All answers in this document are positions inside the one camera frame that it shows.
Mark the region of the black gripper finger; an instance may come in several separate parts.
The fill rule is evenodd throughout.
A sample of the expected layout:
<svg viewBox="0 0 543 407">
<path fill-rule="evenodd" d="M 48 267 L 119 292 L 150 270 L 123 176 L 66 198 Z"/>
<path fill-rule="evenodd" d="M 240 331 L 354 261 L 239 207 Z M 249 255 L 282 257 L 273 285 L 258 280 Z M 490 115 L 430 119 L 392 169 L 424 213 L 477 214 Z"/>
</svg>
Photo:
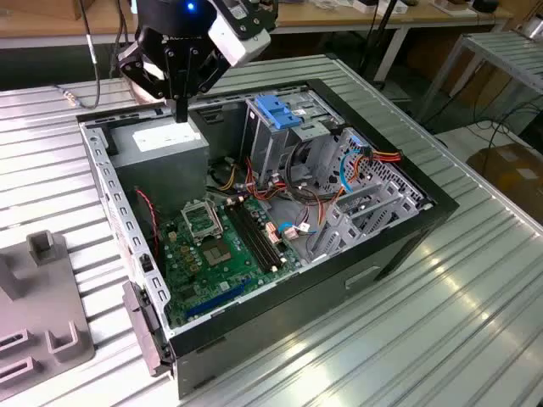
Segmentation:
<svg viewBox="0 0 543 407">
<path fill-rule="evenodd" d="M 182 122 L 182 93 L 176 88 L 173 65 L 168 61 L 168 49 L 161 39 L 140 39 L 117 54 L 118 68 L 127 79 L 155 99 L 164 99 L 176 123 Z M 162 77 L 144 67 L 147 59 Z"/>
<path fill-rule="evenodd" d="M 181 122 L 188 121 L 189 99 L 208 92 L 227 71 L 227 60 L 215 47 L 192 47 L 181 93 Z"/>
</svg>

